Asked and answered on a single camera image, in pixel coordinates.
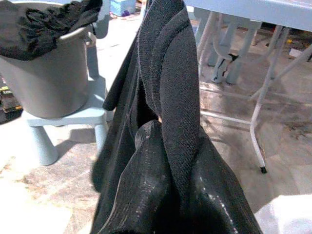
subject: gray bucket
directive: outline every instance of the gray bucket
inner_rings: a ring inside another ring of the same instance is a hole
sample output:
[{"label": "gray bucket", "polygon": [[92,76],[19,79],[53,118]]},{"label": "gray bucket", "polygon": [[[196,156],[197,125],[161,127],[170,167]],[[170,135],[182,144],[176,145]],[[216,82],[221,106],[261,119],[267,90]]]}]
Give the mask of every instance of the gray bucket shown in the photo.
[{"label": "gray bucket", "polygon": [[[19,1],[43,10],[58,3]],[[63,117],[87,100],[87,28],[79,28],[57,40],[57,49],[31,61],[0,56],[0,72],[28,113],[41,118]]]}]

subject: metal table leg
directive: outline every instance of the metal table leg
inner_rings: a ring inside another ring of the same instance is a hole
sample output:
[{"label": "metal table leg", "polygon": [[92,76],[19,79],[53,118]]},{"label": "metal table leg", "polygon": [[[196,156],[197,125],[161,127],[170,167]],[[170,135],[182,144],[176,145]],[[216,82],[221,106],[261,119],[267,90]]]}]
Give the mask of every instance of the metal table leg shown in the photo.
[{"label": "metal table leg", "polygon": [[287,39],[288,33],[289,33],[289,28],[284,27],[281,30],[281,34],[280,34],[278,43],[276,45],[276,51],[275,51],[275,53],[274,53],[274,55],[273,55],[273,57],[271,59],[271,63],[270,63],[267,75],[265,77],[263,86],[261,88],[260,96],[259,96],[259,98],[257,100],[257,104],[256,104],[256,106],[254,108],[254,111],[253,111],[253,116],[252,116],[251,122],[248,122],[248,121],[242,120],[242,119],[237,119],[237,118],[232,118],[232,117],[227,117],[227,116],[223,116],[223,115],[219,115],[219,114],[214,114],[214,113],[201,111],[202,115],[216,117],[216,118],[220,118],[220,119],[225,119],[225,120],[229,120],[229,121],[234,121],[234,122],[243,123],[243,124],[249,124],[250,125],[250,134],[251,134],[251,138],[252,138],[252,143],[253,143],[253,147],[255,149],[256,156],[257,156],[257,159],[258,159],[258,162],[259,162],[259,166],[260,166],[260,169],[261,169],[262,173],[266,173],[267,170],[266,170],[264,158],[262,156],[260,147],[259,147],[258,142],[257,142],[256,137],[255,137],[254,129],[255,129],[256,124],[257,124],[256,123],[257,122],[257,118],[259,116],[259,112],[260,112],[260,109],[261,109],[264,97],[265,97],[265,95],[266,95],[266,93],[267,93],[267,91],[269,89],[271,77],[274,74],[275,65],[277,63],[278,58],[280,57],[280,55],[282,53],[283,45],[284,45],[284,43],[285,43],[285,41]]},{"label": "metal table leg", "polygon": [[[307,49],[305,49],[305,51],[303,51],[298,57],[296,57],[290,64],[288,64],[288,66],[286,66],[283,71],[281,71],[275,77],[272,77],[269,86],[272,85],[277,80],[281,79],[292,68],[294,68],[298,63],[300,63],[301,61],[303,61],[305,59],[308,59],[308,57],[310,56],[311,53],[312,53],[312,44]],[[256,99],[257,96],[260,94],[260,92],[261,92],[261,88],[250,97],[250,100]]]},{"label": "metal table leg", "polygon": [[201,40],[200,40],[198,48],[197,48],[197,60],[198,60],[198,70],[199,70],[198,73],[199,73],[199,75],[201,75],[202,66],[205,64],[206,55],[210,50],[210,44],[212,41],[212,34],[213,34],[214,28],[215,28],[216,16],[217,16],[216,12],[210,12],[206,27],[204,29],[203,35],[201,37]]},{"label": "metal table leg", "polygon": [[261,106],[262,106],[262,103],[263,103],[263,99],[264,99],[266,93],[268,92],[270,79],[271,79],[271,77],[274,74],[275,65],[277,63],[278,58],[280,57],[280,55],[282,53],[282,49],[283,49],[284,43],[285,43],[285,41],[287,39],[288,33],[289,33],[289,28],[284,28],[282,30],[280,41],[279,41],[279,43],[277,45],[276,51],[275,51],[272,59],[271,59],[267,75],[265,77],[263,86],[261,88],[261,93],[259,95],[257,104],[256,104],[256,106],[254,108],[254,111],[253,111],[252,121],[250,122],[250,134],[252,136],[253,147],[254,147],[255,152],[257,154],[257,158],[258,158],[258,161],[259,161],[262,173],[266,173],[267,170],[265,168],[264,159],[263,159],[263,156],[261,154],[258,142],[257,142],[257,140],[255,138],[254,128],[256,127],[256,122],[257,122],[257,118],[258,118],[258,115],[259,115],[259,112],[260,112],[260,109],[261,109]]}]

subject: black rubber foot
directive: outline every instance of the black rubber foot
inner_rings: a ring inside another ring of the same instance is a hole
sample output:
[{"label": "black rubber foot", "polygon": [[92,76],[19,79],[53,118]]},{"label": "black rubber foot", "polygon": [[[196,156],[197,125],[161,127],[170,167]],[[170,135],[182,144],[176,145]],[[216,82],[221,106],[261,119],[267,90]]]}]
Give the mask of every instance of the black rubber foot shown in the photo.
[{"label": "black rubber foot", "polygon": [[265,173],[267,172],[267,169],[266,169],[265,167],[260,167],[260,169],[261,169],[261,172],[262,172],[263,174],[265,174]]}]

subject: plastic stool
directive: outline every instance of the plastic stool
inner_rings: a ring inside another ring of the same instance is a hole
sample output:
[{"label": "plastic stool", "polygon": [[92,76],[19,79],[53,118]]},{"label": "plastic stool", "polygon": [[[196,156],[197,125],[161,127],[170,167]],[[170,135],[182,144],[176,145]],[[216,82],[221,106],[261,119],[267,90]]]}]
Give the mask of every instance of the plastic stool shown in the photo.
[{"label": "plastic stool", "polygon": [[23,112],[22,117],[31,129],[33,148],[41,165],[50,165],[59,158],[56,148],[43,128],[45,125],[94,124],[97,149],[100,150],[103,147],[108,131],[106,121],[112,118],[112,112],[107,113],[102,107],[106,95],[105,79],[102,77],[89,78],[88,88],[87,102],[79,110],[68,116],[44,119],[33,116],[26,111]]}]

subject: hanging garment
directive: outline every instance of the hanging garment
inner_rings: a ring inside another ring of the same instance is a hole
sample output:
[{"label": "hanging garment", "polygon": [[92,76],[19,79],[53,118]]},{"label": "hanging garment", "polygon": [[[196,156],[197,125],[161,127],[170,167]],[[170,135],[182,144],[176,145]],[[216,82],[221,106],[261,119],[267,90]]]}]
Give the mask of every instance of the hanging garment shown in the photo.
[{"label": "hanging garment", "polygon": [[194,36],[183,1],[152,3],[105,100],[106,110],[115,107],[93,169],[95,188],[101,192],[95,230],[111,212],[118,180],[135,151],[138,128],[158,116],[181,206],[187,205],[198,144],[199,90]]},{"label": "hanging garment", "polygon": [[73,1],[44,11],[0,1],[0,55],[33,60],[57,47],[57,39],[97,21],[102,0]]},{"label": "hanging garment", "polygon": [[91,233],[261,233],[234,173],[203,129],[191,173],[188,217],[179,215],[161,124],[152,120],[142,125],[135,146],[120,176],[109,217]]},{"label": "hanging garment", "polygon": [[[186,225],[183,229],[185,232],[176,233],[193,233],[197,229],[197,233],[201,233],[199,228],[204,223],[197,218],[207,220],[211,215],[217,216],[215,220],[218,222],[207,225],[209,229],[205,233],[218,233],[217,230],[226,230],[225,233],[245,233],[244,230],[261,233],[235,175],[216,150],[212,150],[209,138],[207,137],[205,147],[202,146],[204,140],[199,138],[196,46],[183,1],[152,2],[107,95],[104,108],[109,111],[116,108],[116,111],[104,147],[93,168],[92,179],[96,190],[100,192],[100,198],[92,234],[97,234],[100,230],[103,231],[100,233],[114,233],[105,224],[113,223],[111,217],[116,212],[114,207],[120,205],[120,201],[127,204],[126,200],[118,198],[118,183],[124,186],[127,184],[122,182],[124,176],[121,175],[128,167],[131,157],[137,153],[136,134],[142,126],[158,117],[162,122],[161,138],[170,166],[171,188],[177,194],[175,202],[178,203],[178,221],[173,221],[172,224],[175,227]],[[199,174],[192,172],[199,159],[202,163],[209,161],[211,171],[216,172],[216,175],[211,175],[209,171],[202,170],[202,175],[205,176],[203,184],[196,177]],[[231,177],[227,179],[232,183],[228,183],[222,176]],[[211,179],[219,180],[219,183],[212,183]],[[202,185],[205,185],[207,191],[214,192],[212,195],[220,197],[225,209],[221,203],[209,200],[209,194],[204,190],[196,189]],[[196,203],[200,201],[196,196],[205,204],[199,209],[200,213],[192,210],[192,207],[200,207],[200,203]],[[122,220],[127,220],[134,214],[130,212],[124,215]],[[194,223],[198,223],[197,229],[192,228]]]}]

